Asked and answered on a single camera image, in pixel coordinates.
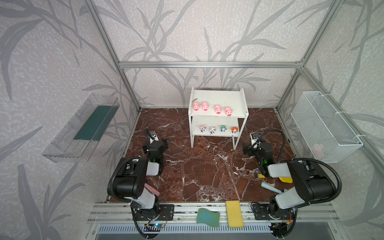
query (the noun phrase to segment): small cartoon figurine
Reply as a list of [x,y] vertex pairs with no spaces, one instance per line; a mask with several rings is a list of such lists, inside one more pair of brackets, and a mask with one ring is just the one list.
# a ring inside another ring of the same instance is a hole
[[215,106],[215,113],[217,113],[217,114],[221,113],[221,107],[219,105]]
[[207,111],[207,110],[208,110],[208,103],[203,102],[203,104],[202,104],[201,106],[203,107],[203,110],[204,110],[204,111]]
[[197,102],[194,102],[193,109],[197,111],[199,109],[200,105]]
[[226,107],[226,108],[225,108],[225,114],[226,114],[227,116],[231,116],[231,115],[232,115],[232,110],[231,110],[229,107]]
[[235,134],[235,133],[237,133],[237,131],[239,131],[239,128],[233,127],[233,128],[231,128],[231,130],[232,130],[232,134]]

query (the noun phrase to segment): yellow sponge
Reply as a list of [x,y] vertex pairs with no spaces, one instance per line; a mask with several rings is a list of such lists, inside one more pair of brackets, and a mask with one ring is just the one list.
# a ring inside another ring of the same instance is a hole
[[229,227],[244,227],[243,216],[241,215],[240,202],[225,201],[227,207],[228,226]]

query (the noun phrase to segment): pink pig toy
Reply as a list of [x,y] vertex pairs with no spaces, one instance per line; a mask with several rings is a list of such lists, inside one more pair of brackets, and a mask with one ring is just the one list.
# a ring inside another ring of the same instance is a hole
[[203,110],[204,110],[204,111],[207,111],[207,110],[208,110],[208,103],[203,102],[203,104],[202,104],[201,106],[203,107]]
[[226,108],[225,108],[225,114],[226,114],[227,116],[231,116],[231,115],[232,115],[232,110],[231,110],[229,107],[226,107]]
[[220,107],[219,105],[216,105],[216,106],[215,106],[215,112],[216,112],[217,114],[220,114],[220,113],[221,113],[221,107]]
[[197,103],[197,102],[194,102],[194,104],[193,104],[193,109],[195,110],[195,111],[197,111],[198,109],[199,109],[199,104]]

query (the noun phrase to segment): side wall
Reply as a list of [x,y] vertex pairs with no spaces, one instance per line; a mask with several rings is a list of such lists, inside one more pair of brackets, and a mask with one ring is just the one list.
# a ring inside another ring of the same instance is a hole
[[[384,1],[345,1],[306,68],[384,153]],[[300,156],[310,150],[290,113],[303,91],[299,78],[280,114]],[[332,164],[343,191],[332,204],[351,240],[378,240],[384,235],[384,177],[361,150]]]
[[[79,239],[137,112],[82,1],[0,3],[0,239]],[[90,93],[121,104],[87,163],[41,154]]]
[[[332,1],[94,2],[119,61],[300,61]],[[140,104],[148,107],[187,106],[191,87],[244,88],[249,106],[274,107],[293,73],[232,68],[125,71]]]

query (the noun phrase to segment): green sponge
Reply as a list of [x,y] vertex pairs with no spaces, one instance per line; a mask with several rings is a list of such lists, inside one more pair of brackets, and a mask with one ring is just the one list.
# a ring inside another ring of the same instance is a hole
[[220,213],[211,212],[208,209],[199,209],[197,212],[197,223],[204,223],[210,227],[219,227]]

